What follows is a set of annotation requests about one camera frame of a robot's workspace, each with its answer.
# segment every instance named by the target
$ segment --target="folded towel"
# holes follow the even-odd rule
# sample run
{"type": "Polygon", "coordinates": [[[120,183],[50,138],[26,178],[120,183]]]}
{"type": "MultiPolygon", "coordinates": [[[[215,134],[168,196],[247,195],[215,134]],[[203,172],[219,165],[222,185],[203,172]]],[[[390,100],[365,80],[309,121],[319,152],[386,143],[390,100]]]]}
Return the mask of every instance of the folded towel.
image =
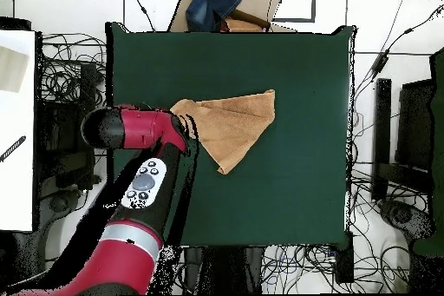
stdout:
{"type": "Polygon", "coordinates": [[[244,22],[243,20],[234,20],[231,19],[230,17],[227,17],[225,22],[228,27],[228,30],[231,33],[262,32],[262,27],[259,27],[258,25],[253,23],[244,22]]]}
{"type": "Polygon", "coordinates": [[[218,171],[228,174],[273,122],[274,97],[271,89],[214,101],[181,100],[171,111],[194,119],[202,146],[218,163],[218,171]]]}

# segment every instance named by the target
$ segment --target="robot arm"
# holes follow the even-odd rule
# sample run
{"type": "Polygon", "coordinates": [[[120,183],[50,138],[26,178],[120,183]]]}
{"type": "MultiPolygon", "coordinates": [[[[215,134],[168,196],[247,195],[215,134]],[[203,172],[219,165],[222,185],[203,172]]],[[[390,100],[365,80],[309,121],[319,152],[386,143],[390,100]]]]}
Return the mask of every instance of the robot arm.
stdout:
{"type": "Polygon", "coordinates": [[[82,124],[85,141],[95,148],[148,149],[154,155],[135,166],[133,181],[83,269],[66,286],[26,290],[16,295],[144,295],[163,247],[163,229],[173,197],[180,157],[186,152],[185,130],[177,116],[133,106],[98,109],[82,124]]]}

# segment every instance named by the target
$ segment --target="button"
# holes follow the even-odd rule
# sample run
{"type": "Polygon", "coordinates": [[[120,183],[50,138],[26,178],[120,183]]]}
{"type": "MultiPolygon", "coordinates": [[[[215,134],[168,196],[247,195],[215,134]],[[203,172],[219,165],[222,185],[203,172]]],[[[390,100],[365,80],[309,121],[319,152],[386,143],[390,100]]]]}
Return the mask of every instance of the button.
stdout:
{"type": "Polygon", "coordinates": [[[151,189],[155,185],[153,177],[149,174],[140,174],[133,180],[133,189],[145,191],[151,189]]]}

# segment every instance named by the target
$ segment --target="green tabletop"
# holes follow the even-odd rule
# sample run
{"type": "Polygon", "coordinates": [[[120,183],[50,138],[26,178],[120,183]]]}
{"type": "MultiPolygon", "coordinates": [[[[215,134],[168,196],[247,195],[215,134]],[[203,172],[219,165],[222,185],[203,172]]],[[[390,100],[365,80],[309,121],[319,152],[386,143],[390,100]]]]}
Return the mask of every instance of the green tabletop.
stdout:
{"type": "MultiPolygon", "coordinates": [[[[183,245],[343,242],[352,32],[126,33],[112,25],[114,104],[169,109],[183,98],[276,90],[275,121],[228,175],[200,149],[183,245]]],[[[114,152],[115,176],[132,154],[114,152]]]]}

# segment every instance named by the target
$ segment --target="table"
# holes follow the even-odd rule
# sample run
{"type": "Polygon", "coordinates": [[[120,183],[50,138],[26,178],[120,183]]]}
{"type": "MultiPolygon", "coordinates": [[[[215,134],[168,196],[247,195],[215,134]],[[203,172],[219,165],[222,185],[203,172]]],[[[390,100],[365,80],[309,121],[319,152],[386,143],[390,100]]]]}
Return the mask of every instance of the table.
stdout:
{"type": "Polygon", "coordinates": [[[26,136],[0,163],[0,230],[32,231],[38,219],[33,158],[37,37],[33,31],[0,30],[0,46],[29,56],[20,91],[0,90],[0,154],[26,136]]]}
{"type": "MultiPolygon", "coordinates": [[[[108,104],[169,109],[182,98],[276,90],[275,121],[228,175],[199,154],[182,245],[345,240],[351,34],[125,33],[112,24],[108,104]]],[[[133,153],[114,151],[108,181],[133,153]]]]}

